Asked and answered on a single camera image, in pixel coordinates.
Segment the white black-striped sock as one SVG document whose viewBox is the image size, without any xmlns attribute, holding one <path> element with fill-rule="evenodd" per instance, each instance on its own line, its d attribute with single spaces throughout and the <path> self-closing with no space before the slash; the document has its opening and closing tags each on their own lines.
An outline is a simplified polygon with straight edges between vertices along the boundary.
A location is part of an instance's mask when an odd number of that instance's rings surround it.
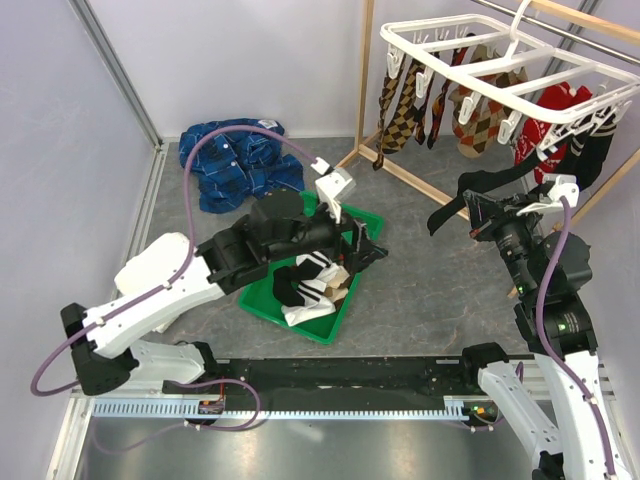
<svg viewBox="0 0 640 480">
<path fill-rule="evenodd" d="M 281 306 L 282 315 L 288 326 L 293 327 L 336 311 L 331 301 L 324 296 L 326 286 L 327 283 L 319 280 L 304 280 L 297 284 L 297 290 L 304 297 L 305 305 Z"/>
<path fill-rule="evenodd" d="M 295 273 L 300 280 L 331 282 L 344 268 L 320 251 L 302 254 L 295 259 Z"/>
</svg>

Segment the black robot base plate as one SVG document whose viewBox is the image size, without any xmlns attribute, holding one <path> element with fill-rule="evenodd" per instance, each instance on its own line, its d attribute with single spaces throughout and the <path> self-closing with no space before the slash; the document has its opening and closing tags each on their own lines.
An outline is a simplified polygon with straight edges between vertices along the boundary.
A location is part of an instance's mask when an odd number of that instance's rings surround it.
<svg viewBox="0 0 640 480">
<path fill-rule="evenodd" d="M 220 360 L 203 381 L 241 380 L 262 405 L 301 398 L 318 402 L 367 401 L 420 406 L 446 396 L 482 396 L 478 372 L 510 357 L 495 342 L 463 349 L 459 356 L 325 357 Z"/>
</svg>

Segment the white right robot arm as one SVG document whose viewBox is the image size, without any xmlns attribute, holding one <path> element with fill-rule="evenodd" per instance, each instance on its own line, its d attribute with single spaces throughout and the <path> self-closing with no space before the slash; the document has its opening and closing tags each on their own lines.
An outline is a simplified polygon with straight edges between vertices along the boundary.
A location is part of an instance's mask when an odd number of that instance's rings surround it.
<svg viewBox="0 0 640 480">
<path fill-rule="evenodd" d="M 546 200 L 463 195 L 471 238 L 496 245 L 514 282 L 516 324 L 554 414 L 542 410 L 495 342 L 465 348 L 457 377 L 465 391 L 483 392 L 495 403 L 530 458 L 532 478 L 630 479 L 603 404 L 592 320 L 579 296 L 592 278 L 590 247 L 567 228 L 544 238 L 534 233 L 547 211 L 569 218 L 576 194 L 576 185 L 567 184 Z"/>
</svg>

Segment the beige brown striped sock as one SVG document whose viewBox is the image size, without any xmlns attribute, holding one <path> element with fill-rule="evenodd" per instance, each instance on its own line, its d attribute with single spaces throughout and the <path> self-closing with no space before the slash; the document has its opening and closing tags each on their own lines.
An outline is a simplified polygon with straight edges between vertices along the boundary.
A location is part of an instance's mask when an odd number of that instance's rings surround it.
<svg viewBox="0 0 640 480">
<path fill-rule="evenodd" d="M 324 296 L 331 301 L 336 310 L 339 310 L 344 303 L 352 281 L 353 278 L 349 272 L 340 266 L 336 275 L 327 283 Z"/>
</svg>

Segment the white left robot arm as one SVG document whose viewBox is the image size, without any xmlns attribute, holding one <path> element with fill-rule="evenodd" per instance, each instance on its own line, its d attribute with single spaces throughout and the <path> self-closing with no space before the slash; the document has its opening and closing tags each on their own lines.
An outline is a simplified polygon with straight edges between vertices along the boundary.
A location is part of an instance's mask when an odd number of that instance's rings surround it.
<svg viewBox="0 0 640 480">
<path fill-rule="evenodd" d="M 207 343 L 157 344 L 144 335 L 266 278 L 270 265 L 281 260 L 302 255 L 339 261 L 356 274 L 387 256 L 360 219 L 344 212 L 335 220 L 324 204 L 308 216 L 304 207 L 300 194 L 280 190 L 195 248 L 166 234 L 142 254 L 164 262 L 188 259 L 188 266 L 174 271 L 167 284 L 90 309 L 77 303 L 64 307 L 61 317 L 83 393 L 106 394 L 129 381 L 211 392 L 220 371 Z"/>
</svg>

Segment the black beige-striped sock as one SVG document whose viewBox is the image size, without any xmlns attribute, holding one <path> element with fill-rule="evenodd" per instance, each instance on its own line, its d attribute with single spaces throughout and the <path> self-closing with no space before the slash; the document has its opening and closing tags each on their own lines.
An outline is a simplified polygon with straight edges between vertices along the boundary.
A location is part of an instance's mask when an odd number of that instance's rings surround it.
<svg viewBox="0 0 640 480">
<path fill-rule="evenodd" d="M 592 186 L 601 174 L 616 128 L 617 124 L 610 118 L 584 140 L 574 138 L 571 174 L 581 191 Z"/>
</svg>

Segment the black white-striped sock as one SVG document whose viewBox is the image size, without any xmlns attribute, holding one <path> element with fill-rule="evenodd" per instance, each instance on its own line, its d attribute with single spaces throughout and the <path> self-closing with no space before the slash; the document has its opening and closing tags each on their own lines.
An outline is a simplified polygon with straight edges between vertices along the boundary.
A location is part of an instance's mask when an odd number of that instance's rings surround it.
<svg viewBox="0 0 640 480">
<path fill-rule="evenodd" d="M 272 292 L 285 307 L 301 307 L 305 305 L 304 297 L 298 292 L 297 284 L 300 281 L 296 267 L 284 266 L 273 272 Z"/>
<path fill-rule="evenodd" d="M 525 176 L 541 162 L 542 159 L 538 153 L 533 151 L 524 161 L 508 169 L 496 172 L 479 170 L 463 173 L 458 178 L 456 196 L 429 216 L 427 220 L 429 234 L 433 236 L 450 218 L 465 207 L 463 194 L 467 190 L 482 194 L 493 191 Z"/>
</svg>

